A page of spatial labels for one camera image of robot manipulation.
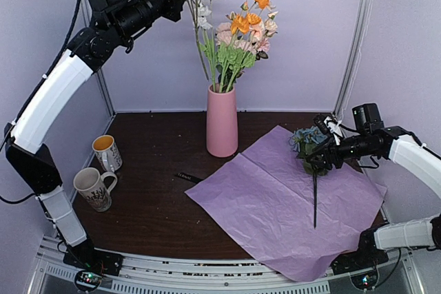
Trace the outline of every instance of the robotic arm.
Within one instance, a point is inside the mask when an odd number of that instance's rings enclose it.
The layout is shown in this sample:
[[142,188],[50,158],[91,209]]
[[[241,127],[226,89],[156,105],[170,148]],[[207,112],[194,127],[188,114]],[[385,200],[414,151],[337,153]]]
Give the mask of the robotic arm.
[[[316,117],[314,122],[329,137],[308,155],[310,163],[330,170],[334,166],[341,168],[345,160],[362,156],[385,158],[409,170],[441,198],[441,157],[422,144],[414,133],[401,127],[384,127],[376,104],[364,104],[352,112],[359,134],[349,138],[342,137],[335,118]],[[362,247],[441,249],[441,217],[367,230],[360,237]]]
[[48,219],[68,249],[65,263],[91,271],[103,262],[107,274],[117,275],[122,257],[94,249],[72,209],[61,177],[43,139],[72,95],[110,58],[115,48],[129,53],[134,40],[159,17],[181,19],[185,0],[88,0],[92,20],[68,43],[54,69],[43,76],[20,111],[5,128],[6,158],[35,192]]

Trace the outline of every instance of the purple tissue paper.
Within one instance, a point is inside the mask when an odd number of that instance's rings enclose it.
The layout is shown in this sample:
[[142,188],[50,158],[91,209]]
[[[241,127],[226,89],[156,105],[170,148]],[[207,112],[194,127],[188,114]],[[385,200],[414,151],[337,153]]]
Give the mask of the purple tissue paper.
[[357,249],[387,189],[346,164],[318,177],[315,229],[312,176],[291,150],[291,135],[275,127],[186,194],[255,260],[310,282]]

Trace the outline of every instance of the vertical metal pole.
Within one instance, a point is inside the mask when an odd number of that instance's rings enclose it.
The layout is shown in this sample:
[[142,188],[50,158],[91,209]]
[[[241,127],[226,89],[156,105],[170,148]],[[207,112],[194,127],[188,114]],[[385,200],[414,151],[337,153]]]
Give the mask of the vertical metal pole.
[[360,60],[362,38],[367,30],[367,21],[369,18],[371,3],[372,0],[360,0],[351,51],[347,60],[345,75],[343,76],[343,82],[338,94],[337,103],[334,108],[334,114],[337,116],[337,118],[342,118],[342,113],[345,110],[350,97],[353,80],[355,78],[358,62]]
[[[81,13],[84,25],[86,27],[89,26],[91,13],[86,0],[81,0]],[[107,112],[109,113],[109,116],[112,117],[115,115],[115,110],[113,108],[112,99],[110,98],[109,89],[107,88],[107,84],[104,79],[103,70],[100,69],[98,72],[96,72],[96,81],[98,82],[99,90],[104,99]]]

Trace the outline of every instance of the white mug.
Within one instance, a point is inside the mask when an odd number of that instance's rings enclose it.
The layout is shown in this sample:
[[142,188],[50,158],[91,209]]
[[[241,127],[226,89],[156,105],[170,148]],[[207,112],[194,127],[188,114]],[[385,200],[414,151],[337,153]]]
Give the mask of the white mug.
[[[113,177],[113,182],[107,188],[104,179]],[[89,202],[93,209],[99,212],[106,211],[112,205],[110,192],[115,188],[118,178],[113,172],[100,175],[98,169],[85,168],[74,178],[75,189]]]
[[112,136],[99,136],[92,143],[92,148],[104,170],[115,172],[123,165],[123,159]]

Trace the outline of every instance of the wall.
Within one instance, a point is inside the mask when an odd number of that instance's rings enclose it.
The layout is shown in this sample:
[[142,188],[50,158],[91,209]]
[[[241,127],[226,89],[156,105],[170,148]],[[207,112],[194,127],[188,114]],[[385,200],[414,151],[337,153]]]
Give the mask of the wall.
[[[244,0],[218,0],[214,22],[239,10]],[[238,108],[248,110],[331,110],[340,89],[359,0],[271,0],[279,32],[268,61],[240,78]],[[158,20],[104,67],[116,110],[206,109],[208,83],[194,42],[187,6],[183,19]]]
[[[373,0],[369,29],[345,124],[351,108],[375,102],[387,126],[400,125],[441,153],[441,0]],[[440,199],[417,178],[389,161],[369,171],[389,192],[385,209],[392,222],[432,216]],[[416,253],[427,293],[439,293],[441,255]]]
[[[0,0],[0,127],[14,119],[41,75],[49,68],[68,30],[75,0]],[[93,138],[108,116],[95,78],[68,103],[48,133],[64,187],[90,154]],[[16,200],[30,188],[0,155],[0,195]],[[52,227],[34,200],[18,206],[0,202],[0,292],[22,293],[42,235]]]

